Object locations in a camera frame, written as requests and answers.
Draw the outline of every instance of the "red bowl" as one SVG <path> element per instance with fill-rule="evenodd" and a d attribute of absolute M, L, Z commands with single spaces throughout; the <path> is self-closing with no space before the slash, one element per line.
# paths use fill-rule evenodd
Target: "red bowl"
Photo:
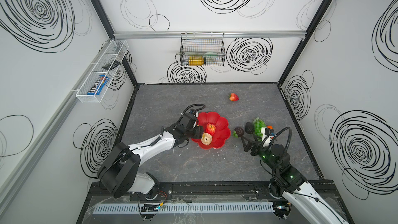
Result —
<path fill-rule="evenodd" d="M 227 140 L 231 136 L 231 130 L 228 128 L 228 120 L 224 117 L 220 117 L 220 115 L 216 112 L 201 112 L 198 115 L 198 125 L 202 126 L 203 129 L 206 129 L 206 125 L 211 123 L 216 126 L 216 133 L 213 135 L 213 139 L 210 145 L 205 145 L 202 143 L 200 139 L 193 139 L 192 141 L 197 142 L 198 145 L 205 150 L 210 148 L 221 148 L 225 144 L 225 140 Z"/>

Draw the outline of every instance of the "beige fruit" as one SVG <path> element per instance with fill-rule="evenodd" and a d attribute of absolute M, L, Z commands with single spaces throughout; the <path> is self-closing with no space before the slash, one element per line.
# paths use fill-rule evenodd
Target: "beige fruit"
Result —
<path fill-rule="evenodd" d="M 205 145 L 210 145 L 211 141 L 212 141 L 213 137 L 208 134 L 208 133 L 203 133 L 202 135 L 202 143 Z"/>

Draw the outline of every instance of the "black wire basket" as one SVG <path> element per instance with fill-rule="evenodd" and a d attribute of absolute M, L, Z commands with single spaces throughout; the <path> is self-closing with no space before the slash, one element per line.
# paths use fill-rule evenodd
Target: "black wire basket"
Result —
<path fill-rule="evenodd" d="M 222 32 L 181 33 L 181 66 L 224 66 Z"/>

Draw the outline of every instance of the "bunch of grapes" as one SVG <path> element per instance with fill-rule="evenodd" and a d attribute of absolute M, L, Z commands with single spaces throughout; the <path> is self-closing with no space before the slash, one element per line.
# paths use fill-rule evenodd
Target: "bunch of grapes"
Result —
<path fill-rule="evenodd" d="M 264 121 L 262 121 L 260 118 L 256 118 L 253 121 L 253 125 L 254 125 L 254 134 L 256 134 L 257 136 L 262 137 L 261 127 L 266 127 L 266 124 L 264 123 Z"/>

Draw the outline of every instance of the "table surface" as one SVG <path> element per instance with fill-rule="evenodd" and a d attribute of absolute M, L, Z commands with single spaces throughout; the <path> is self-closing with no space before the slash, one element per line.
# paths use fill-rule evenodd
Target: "table surface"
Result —
<path fill-rule="evenodd" d="M 230 93 L 236 93 L 239 101 L 230 101 Z M 275 132 L 291 127 L 291 164 L 308 180 L 319 179 L 276 84 L 141 85 L 122 142 L 135 144 L 159 134 L 162 126 L 175 123 L 194 103 L 205 104 L 203 112 L 215 111 L 225 117 L 231 133 L 256 117 L 273 126 Z M 276 144 L 285 145 L 286 139 L 287 132 Z M 245 153 L 240 138 L 232 135 L 220 149 L 203 150 L 193 141 L 184 148 L 175 147 L 146 161 L 138 171 L 150 172 L 159 181 L 271 179 L 261 168 L 260 158 Z"/>

